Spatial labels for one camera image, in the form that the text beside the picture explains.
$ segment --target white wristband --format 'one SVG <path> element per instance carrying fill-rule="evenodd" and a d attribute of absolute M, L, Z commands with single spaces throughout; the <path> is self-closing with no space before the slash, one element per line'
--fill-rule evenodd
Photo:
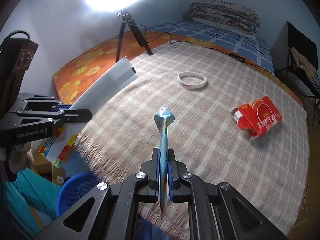
<path fill-rule="evenodd" d="M 197 77 L 203 80 L 203 82 L 198 83 L 198 84 L 188 84 L 186 82 L 184 82 L 181 78 L 182 77 Z M 197 88 L 201 88 L 204 87 L 205 84 L 207 83 L 207 78 L 204 75 L 195 73 L 195 72 L 190 72 L 190 71 L 185 71 L 185 72 L 181 72 L 178 76 L 177 76 L 177 80 L 178 82 L 185 88 L 188 89 L 197 89 Z"/>

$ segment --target blue plastic basket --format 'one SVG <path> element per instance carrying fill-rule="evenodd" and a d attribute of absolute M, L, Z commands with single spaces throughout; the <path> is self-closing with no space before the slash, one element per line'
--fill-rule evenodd
<path fill-rule="evenodd" d="M 71 177 L 61 187 L 56 201 L 56 215 L 59 217 L 69 207 L 87 194 L 99 183 L 98 179 L 90 172 L 83 172 Z"/>

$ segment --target white wall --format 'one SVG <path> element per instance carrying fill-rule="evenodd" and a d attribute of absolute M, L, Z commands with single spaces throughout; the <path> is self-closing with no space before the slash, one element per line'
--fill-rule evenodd
<path fill-rule="evenodd" d="M 129 10 L 146 26 L 181 20 L 196 0 L 140 0 Z M 285 21 L 314 41 L 320 49 L 320 27 L 301 0 L 225 0 L 247 5 L 259 16 L 258 36 L 271 47 Z M 52 94 L 52 75 L 96 44 L 118 34 L 114 13 L 95 12 L 84 0 L 22 0 L 0 33 L 0 41 L 12 30 L 24 29 L 39 48 L 26 72 L 21 90 Z"/>

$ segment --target white string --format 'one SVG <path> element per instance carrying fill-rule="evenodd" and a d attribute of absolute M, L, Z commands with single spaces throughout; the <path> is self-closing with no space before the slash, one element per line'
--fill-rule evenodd
<path fill-rule="evenodd" d="M 305 220 L 303 220 L 302 222 L 300 222 L 300 223 L 298 223 L 298 224 L 294 225 L 292 228 L 295 228 L 295 227 L 297 227 L 298 225 L 301 225 L 301 224 L 303 224 L 304 222 L 307 222 L 307 221 L 308 221 L 308 219 L 309 219 L 309 215 L 308 215 L 308 208 L 307 208 L 307 201 L 306 201 L 306 197 L 307 197 L 308 189 L 309 189 L 309 177 L 308 177 L 308 179 L 307 179 L 307 189 L 306 189 L 306 193 L 304 194 L 304 197 L 303 197 L 303 198 L 304 198 L 304 206 L 305 206 L 305 209 L 303 208 L 302 204 L 301 204 L 301 206 L 300 206 L 303 210 L 306 210 L 306 213 L 307 213 L 307 219 L 305 219 Z"/>

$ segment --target crumpled red box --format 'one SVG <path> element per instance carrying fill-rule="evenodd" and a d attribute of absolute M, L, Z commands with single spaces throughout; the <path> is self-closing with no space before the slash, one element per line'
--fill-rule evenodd
<path fill-rule="evenodd" d="M 262 136 L 282 119 L 268 96 L 236 107 L 230 114 L 240 129 L 248 131 L 250 140 Z"/>

